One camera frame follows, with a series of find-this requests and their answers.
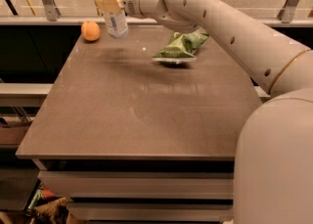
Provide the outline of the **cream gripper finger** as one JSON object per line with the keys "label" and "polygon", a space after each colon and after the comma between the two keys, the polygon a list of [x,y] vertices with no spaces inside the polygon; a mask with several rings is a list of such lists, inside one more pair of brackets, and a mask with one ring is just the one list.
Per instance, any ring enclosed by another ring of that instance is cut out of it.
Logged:
{"label": "cream gripper finger", "polygon": [[122,0],[95,0],[95,2],[102,12],[118,14],[124,10]]}

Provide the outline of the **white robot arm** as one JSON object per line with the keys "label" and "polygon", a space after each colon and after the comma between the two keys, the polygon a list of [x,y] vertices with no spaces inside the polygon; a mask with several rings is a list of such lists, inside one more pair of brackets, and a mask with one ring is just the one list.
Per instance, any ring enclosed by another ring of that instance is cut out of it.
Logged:
{"label": "white robot arm", "polygon": [[103,12],[202,27],[270,100],[236,147],[234,224],[313,223],[313,51],[220,0],[95,0]]}

